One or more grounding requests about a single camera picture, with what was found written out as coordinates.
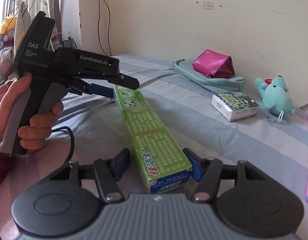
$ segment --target zipper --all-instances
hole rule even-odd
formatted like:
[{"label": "zipper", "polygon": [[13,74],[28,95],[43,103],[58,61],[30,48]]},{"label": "zipper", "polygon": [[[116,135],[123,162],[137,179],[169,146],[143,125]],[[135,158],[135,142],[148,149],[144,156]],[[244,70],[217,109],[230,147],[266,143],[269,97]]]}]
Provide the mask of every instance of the zipper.
[{"label": "zipper", "polygon": [[178,70],[181,74],[183,74],[184,76],[188,77],[189,79],[197,82],[197,83],[202,83],[204,85],[208,85],[211,87],[216,87],[216,88],[222,88],[228,91],[233,91],[233,92],[239,92],[239,87],[238,88],[230,88],[230,87],[226,87],[226,86],[222,86],[222,85],[215,85],[215,84],[211,84],[210,82],[208,82],[207,80],[204,80],[202,78],[199,78],[197,76],[190,76],[188,75],[188,73],[186,71],[184,71],[182,68],[178,67],[178,66],[174,66],[174,68],[176,70]]},{"label": "zipper", "polygon": [[[206,71],[205,69],[201,68],[200,66],[197,66],[197,65],[196,65],[196,67],[199,68],[199,69],[200,69],[201,71],[203,71],[203,72]],[[203,75],[206,76],[207,78],[213,78],[213,73],[210,72],[210,74],[211,74],[210,76],[209,76],[209,75],[205,75],[205,74],[203,74]]]}]

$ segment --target round black pad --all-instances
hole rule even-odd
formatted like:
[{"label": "round black pad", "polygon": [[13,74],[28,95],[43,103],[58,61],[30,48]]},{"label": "round black pad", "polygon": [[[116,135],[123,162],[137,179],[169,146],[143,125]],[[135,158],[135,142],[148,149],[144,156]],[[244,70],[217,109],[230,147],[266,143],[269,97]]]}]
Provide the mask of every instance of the round black pad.
[{"label": "round black pad", "polygon": [[294,194],[265,180],[228,190],[218,198],[216,208],[230,228],[260,238],[295,233],[304,216],[303,204]]},{"label": "round black pad", "polygon": [[12,216],[18,227],[41,237],[73,234],[90,225],[101,209],[91,192],[70,183],[37,184],[13,203]]}]

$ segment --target yellow plush toy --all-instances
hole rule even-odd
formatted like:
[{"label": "yellow plush toy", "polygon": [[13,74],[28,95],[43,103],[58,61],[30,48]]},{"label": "yellow plush toy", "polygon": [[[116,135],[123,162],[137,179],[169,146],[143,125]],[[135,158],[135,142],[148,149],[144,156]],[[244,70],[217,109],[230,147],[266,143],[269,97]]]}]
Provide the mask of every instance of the yellow plush toy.
[{"label": "yellow plush toy", "polygon": [[9,14],[5,17],[2,25],[0,26],[0,34],[7,33],[9,30],[14,29],[16,25],[16,18],[17,16],[14,16],[14,14]]}]

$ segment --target red heart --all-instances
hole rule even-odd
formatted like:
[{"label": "red heart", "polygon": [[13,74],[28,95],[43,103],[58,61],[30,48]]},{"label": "red heart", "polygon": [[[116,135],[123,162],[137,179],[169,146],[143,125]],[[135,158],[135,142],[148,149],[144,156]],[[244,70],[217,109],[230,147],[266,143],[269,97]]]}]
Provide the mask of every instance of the red heart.
[{"label": "red heart", "polygon": [[272,79],[265,79],[265,83],[269,85],[270,83],[272,83]]}]

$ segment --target red sleeve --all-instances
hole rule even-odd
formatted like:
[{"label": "red sleeve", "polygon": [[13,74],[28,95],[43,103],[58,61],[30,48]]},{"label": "red sleeve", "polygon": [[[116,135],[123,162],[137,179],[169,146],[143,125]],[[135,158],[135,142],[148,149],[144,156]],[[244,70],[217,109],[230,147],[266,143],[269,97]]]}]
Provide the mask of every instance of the red sleeve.
[{"label": "red sleeve", "polygon": [[0,183],[14,164],[14,157],[5,157],[0,153]]}]

